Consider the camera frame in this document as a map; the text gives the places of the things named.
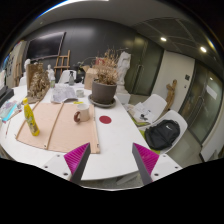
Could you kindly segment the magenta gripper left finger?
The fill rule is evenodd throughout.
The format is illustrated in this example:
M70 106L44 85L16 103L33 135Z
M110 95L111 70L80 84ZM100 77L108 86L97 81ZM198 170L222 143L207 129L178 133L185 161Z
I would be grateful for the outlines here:
M70 179L72 183L80 183L90 152L90 144L86 143L64 155L65 162L72 174Z

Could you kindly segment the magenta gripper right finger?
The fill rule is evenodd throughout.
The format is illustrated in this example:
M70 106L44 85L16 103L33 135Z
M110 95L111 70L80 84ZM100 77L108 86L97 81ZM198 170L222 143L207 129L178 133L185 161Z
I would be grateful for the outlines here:
M152 171L159 159L159 155L137 143L132 146L132 154L135 158L142 182L144 185L152 183Z

